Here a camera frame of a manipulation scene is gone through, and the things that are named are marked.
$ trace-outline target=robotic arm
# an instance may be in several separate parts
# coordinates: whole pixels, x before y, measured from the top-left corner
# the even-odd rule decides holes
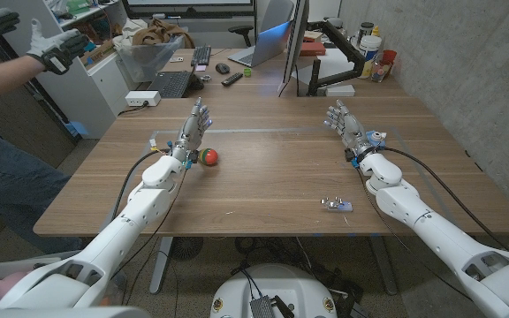
[[[361,123],[341,101],[329,107],[327,117],[325,124],[341,136],[363,175],[370,176],[367,189],[376,196],[378,207],[429,246],[485,315],[509,316],[509,252],[478,243],[425,204],[398,166],[376,152]]]
[[[199,98],[179,131],[173,150],[142,174],[128,203],[79,254],[38,268],[1,299],[5,308],[70,308],[99,304],[108,282],[134,241],[149,223],[163,219],[179,191],[173,180],[182,174],[188,155],[201,145],[211,125]]]

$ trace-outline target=laptop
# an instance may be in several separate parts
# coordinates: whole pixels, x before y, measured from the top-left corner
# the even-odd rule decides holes
[[[227,58],[248,67],[257,66],[284,52],[291,28],[292,22],[288,21],[261,32],[255,46],[243,49]]]
[[[147,90],[158,91],[162,98],[185,97],[187,89],[194,81],[194,71],[195,67],[191,72],[159,72]]]

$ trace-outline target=table leg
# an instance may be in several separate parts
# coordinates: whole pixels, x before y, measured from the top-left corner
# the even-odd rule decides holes
[[[394,273],[392,272],[392,266],[388,258],[384,239],[378,236],[370,237],[370,245],[376,257],[378,268],[380,268],[380,275],[382,275],[386,293],[391,296],[396,295],[398,293],[398,287],[396,286],[396,280],[394,279]]]
[[[152,278],[150,278],[150,287],[148,290],[151,294],[157,294],[160,292],[160,286],[162,285],[164,273],[168,268],[168,258],[166,255],[170,255],[170,249],[172,247],[173,237],[163,237],[160,239],[160,247],[158,250],[163,253],[158,253],[156,256],[155,270],[152,272]]]

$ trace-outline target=desk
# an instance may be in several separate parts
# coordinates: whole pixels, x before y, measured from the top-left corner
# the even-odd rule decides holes
[[[176,56],[186,57],[189,52]],[[206,73],[213,81],[192,94],[202,96],[209,106],[214,124],[201,147],[214,148],[219,163],[211,168],[198,164],[188,171],[159,235],[390,235],[370,206],[357,172],[345,162],[339,136],[323,125],[335,98],[294,97],[295,80],[284,92],[287,97],[276,97],[283,72],[276,66],[280,56],[255,67],[252,78],[225,88],[219,82],[228,75],[213,69],[224,60],[232,73],[242,69],[226,61],[230,53],[211,58]],[[180,69],[189,66],[189,59],[187,54]],[[357,95],[342,100],[365,128],[387,132],[390,147],[423,160],[492,231],[509,234],[509,201],[420,100],[406,96],[391,78],[381,84],[362,79],[351,82]],[[164,99],[157,107],[118,118],[38,221],[35,232],[96,235],[126,173],[144,154],[150,137],[156,135],[160,145],[173,140],[194,99]],[[483,234],[431,176],[402,156],[385,155],[433,209],[463,231]],[[128,190],[155,160],[151,157],[140,166]],[[351,201],[354,212],[328,212],[320,202],[326,196]],[[398,234],[413,234],[399,222],[386,219]],[[152,223],[143,234],[152,233],[157,225]]]

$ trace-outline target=black stand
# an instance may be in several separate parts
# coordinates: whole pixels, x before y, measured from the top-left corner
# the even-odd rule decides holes
[[[339,83],[344,80],[354,79],[361,76],[362,68],[364,67],[364,56],[355,49],[351,43],[328,21],[308,22],[307,30],[320,29],[329,39],[337,46],[343,54],[345,54],[347,62],[353,62],[354,67],[351,71],[341,72],[339,74],[331,75],[319,79],[319,68],[321,60],[319,58],[314,60],[314,65],[311,71],[311,79],[309,81],[308,96],[317,95],[317,88],[328,86],[331,84]]]

